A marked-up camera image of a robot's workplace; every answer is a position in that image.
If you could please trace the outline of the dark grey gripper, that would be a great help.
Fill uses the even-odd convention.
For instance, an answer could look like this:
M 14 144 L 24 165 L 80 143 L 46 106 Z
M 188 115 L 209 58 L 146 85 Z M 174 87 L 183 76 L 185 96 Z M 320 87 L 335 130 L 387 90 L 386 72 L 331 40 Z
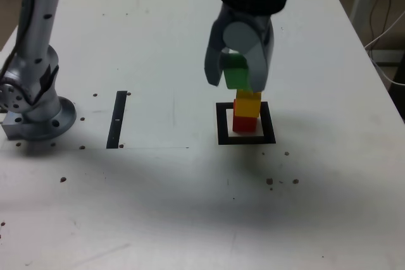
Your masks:
M 273 52 L 270 16 L 256 16 L 222 4 L 211 28 L 204 60 L 204 72 L 210 85 L 219 85 L 223 70 L 220 58 L 226 48 L 244 57 L 250 89 L 263 91 Z

